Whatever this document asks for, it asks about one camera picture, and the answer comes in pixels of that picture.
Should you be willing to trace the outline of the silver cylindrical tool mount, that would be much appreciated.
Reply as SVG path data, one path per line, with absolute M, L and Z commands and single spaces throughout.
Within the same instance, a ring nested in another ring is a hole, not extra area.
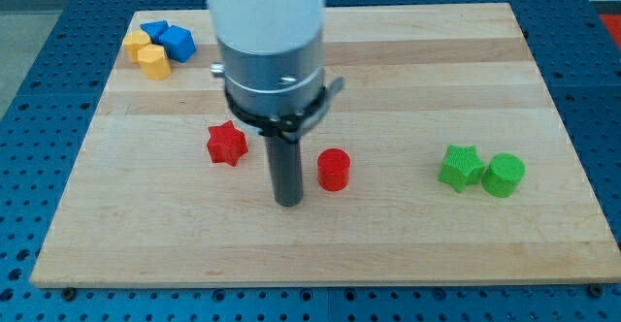
M 268 54 L 218 45 L 222 62 L 212 64 L 212 74 L 224 80 L 229 110 L 263 137 L 299 141 L 344 88 L 344 78 L 325 83 L 321 31 L 300 46 Z

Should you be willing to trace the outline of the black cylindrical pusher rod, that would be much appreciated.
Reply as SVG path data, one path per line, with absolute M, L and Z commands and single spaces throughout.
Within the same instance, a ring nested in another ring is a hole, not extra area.
M 281 137 L 267 137 L 264 142 L 275 201 L 294 207 L 304 195 L 300 143 Z

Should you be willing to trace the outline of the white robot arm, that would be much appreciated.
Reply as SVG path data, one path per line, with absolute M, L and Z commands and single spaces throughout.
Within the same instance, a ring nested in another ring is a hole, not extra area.
M 231 113 L 265 142 L 276 202 L 304 195 L 300 141 L 329 111 L 344 80 L 325 81 L 325 0 L 207 0 Z

